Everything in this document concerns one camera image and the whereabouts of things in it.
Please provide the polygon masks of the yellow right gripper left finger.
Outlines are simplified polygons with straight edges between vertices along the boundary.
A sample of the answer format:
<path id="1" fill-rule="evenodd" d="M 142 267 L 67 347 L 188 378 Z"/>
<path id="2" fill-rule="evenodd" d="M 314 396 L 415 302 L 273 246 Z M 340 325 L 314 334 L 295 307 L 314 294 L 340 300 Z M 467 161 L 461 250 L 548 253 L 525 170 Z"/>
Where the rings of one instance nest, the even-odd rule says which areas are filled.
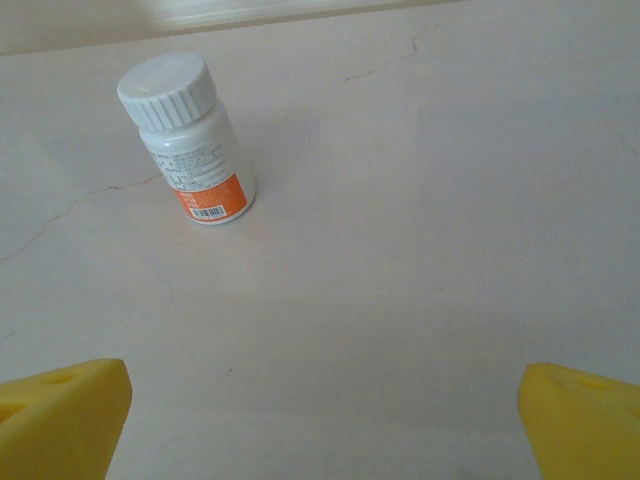
<path id="1" fill-rule="evenodd" d="M 121 359 L 95 359 L 1 385 L 3 479 L 104 479 L 133 390 Z"/>

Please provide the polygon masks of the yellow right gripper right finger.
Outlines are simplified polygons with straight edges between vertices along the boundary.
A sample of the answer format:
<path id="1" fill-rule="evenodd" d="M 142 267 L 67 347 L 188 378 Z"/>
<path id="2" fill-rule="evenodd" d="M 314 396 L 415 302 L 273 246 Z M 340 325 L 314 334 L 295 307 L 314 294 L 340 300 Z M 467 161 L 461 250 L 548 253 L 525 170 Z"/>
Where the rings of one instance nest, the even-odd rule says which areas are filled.
<path id="1" fill-rule="evenodd" d="M 637 479 L 639 387 L 550 363 L 526 367 L 518 411 L 544 479 Z"/>

